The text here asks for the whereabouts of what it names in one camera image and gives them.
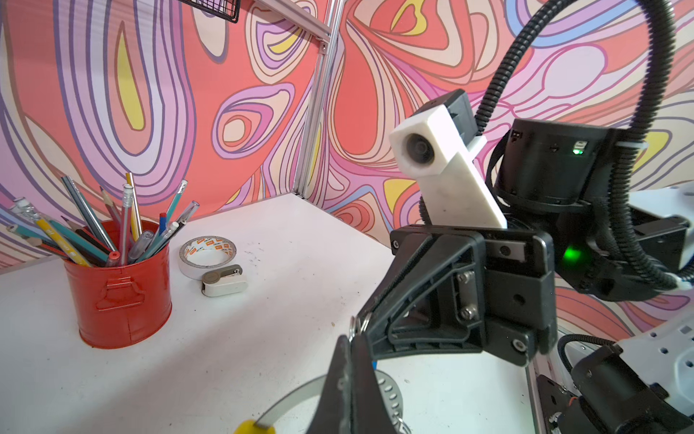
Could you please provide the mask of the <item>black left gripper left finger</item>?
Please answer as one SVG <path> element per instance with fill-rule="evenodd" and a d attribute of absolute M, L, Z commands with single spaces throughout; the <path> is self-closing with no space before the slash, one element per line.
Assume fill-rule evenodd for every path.
<path fill-rule="evenodd" d="M 352 432 L 351 342 L 340 336 L 335 345 L 316 414 L 307 434 L 348 434 Z"/>

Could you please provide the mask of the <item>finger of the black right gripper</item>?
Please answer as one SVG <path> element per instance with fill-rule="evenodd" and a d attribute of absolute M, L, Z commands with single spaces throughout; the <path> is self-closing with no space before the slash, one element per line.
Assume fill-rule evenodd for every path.
<path fill-rule="evenodd" d="M 482 352 L 482 234 L 396 230 L 390 238 L 393 262 L 358 314 L 372 359 Z"/>

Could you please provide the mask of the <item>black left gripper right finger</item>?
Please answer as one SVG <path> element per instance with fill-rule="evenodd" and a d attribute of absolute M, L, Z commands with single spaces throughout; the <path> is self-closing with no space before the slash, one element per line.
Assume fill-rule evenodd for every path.
<path fill-rule="evenodd" d="M 381 396 L 366 336 L 356 336 L 352 340 L 351 350 L 352 433 L 396 433 Z"/>

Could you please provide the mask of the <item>silver metal keyring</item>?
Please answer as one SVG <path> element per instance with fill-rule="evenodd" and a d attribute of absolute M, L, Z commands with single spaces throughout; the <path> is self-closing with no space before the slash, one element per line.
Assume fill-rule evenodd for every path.
<path fill-rule="evenodd" d="M 376 368 L 366 331 L 372 314 L 351 318 L 350 332 L 340 336 L 328 373 L 297 387 L 256 421 L 244 421 L 238 433 L 275 433 L 276 423 L 296 406 L 317 397 L 309 433 L 410 433 L 397 382 Z"/>

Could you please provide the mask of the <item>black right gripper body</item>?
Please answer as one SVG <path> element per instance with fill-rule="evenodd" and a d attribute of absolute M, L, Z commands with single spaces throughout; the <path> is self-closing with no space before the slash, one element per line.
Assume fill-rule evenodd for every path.
<path fill-rule="evenodd" d="M 482 352 L 526 366 L 557 342 L 555 252 L 545 231 L 410 225 L 398 230 L 478 231 L 485 241 Z"/>

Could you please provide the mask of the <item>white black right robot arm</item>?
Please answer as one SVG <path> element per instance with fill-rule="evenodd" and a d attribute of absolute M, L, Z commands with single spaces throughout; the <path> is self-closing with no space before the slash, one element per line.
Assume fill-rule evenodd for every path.
<path fill-rule="evenodd" d="M 372 363 L 420 354 L 486 352 L 518 366 L 563 352 L 554 278 L 606 301 L 643 301 L 690 289 L 692 266 L 672 253 L 684 230 L 672 220 L 634 226 L 634 163 L 672 70 L 668 1 L 640 5 L 650 53 L 626 129 L 518 119 L 493 151 L 490 182 L 473 163 L 484 130 L 520 60 L 565 8 L 549 1 L 522 28 L 478 108 L 457 90 L 428 102 L 390 135 L 400 171 L 426 201 L 421 225 L 392 232 L 384 280 L 352 323 L 350 391 L 337 425 L 390 433 L 401 406 L 377 394 Z"/>

